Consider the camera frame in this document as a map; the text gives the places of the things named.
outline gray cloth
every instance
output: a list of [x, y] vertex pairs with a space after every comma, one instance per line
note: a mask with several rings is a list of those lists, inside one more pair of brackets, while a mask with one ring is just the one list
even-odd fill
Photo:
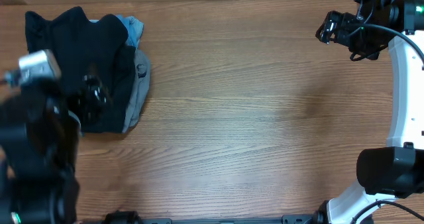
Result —
[[134, 64], [136, 82], [132, 87], [133, 91], [127, 107], [122, 133], [127, 132], [129, 127], [133, 127], [138, 123], [150, 83], [150, 61], [141, 50], [135, 50]]

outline table surface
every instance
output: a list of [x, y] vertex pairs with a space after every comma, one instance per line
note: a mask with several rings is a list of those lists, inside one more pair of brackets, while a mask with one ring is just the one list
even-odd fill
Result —
[[[0, 72], [27, 52], [28, 10], [54, 19], [74, 5], [0, 7]], [[351, 0], [82, 5], [87, 17], [134, 15], [152, 81], [127, 135], [86, 134], [78, 153], [80, 219], [117, 209], [172, 219], [312, 213], [356, 178], [356, 158], [383, 147], [392, 68], [351, 62], [320, 43], [328, 11]], [[8, 91], [3, 88], [2, 96]], [[417, 196], [400, 203], [424, 213]], [[377, 223], [418, 220], [394, 207]]]

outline wooden table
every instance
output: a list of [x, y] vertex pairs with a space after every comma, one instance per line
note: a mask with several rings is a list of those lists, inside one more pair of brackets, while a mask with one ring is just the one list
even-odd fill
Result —
[[[24, 13], [53, 19], [73, 5], [0, 7], [1, 71], [26, 53]], [[351, 62], [320, 43], [328, 11], [351, 0], [82, 5], [87, 17], [134, 15], [152, 81], [127, 135], [87, 134], [79, 145], [78, 214], [116, 209], [172, 219], [312, 213], [356, 178], [356, 158], [383, 147], [392, 68]], [[401, 200], [424, 213], [423, 197]], [[377, 223], [418, 223], [384, 207]]]

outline black cloth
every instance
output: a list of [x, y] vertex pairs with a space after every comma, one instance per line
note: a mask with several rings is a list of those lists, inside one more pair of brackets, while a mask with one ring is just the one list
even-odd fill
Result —
[[90, 22], [81, 7], [74, 7], [53, 21], [35, 12], [25, 14], [28, 51], [50, 49], [62, 71], [60, 86], [66, 95], [75, 93], [85, 75], [99, 76], [107, 88], [112, 106], [95, 125], [83, 126], [83, 132], [121, 133], [125, 120], [135, 69], [135, 47], [125, 45], [128, 32], [115, 15]]

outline pile of clothes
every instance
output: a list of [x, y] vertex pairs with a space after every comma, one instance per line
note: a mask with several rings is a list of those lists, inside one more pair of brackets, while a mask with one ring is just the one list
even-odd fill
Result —
[[149, 88], [150, 61], [138, 49], [143, 23], [134, 17], [106, 15], [90, 21], [74, 7], [53, 21], [25, 14], [28, 51], [50, 49], [62, 71], [60, 87], [74, 94], [85, 75], [95, 74], [109, 92], [112, 106], [87, 133], [125, 133], [138, 123]]

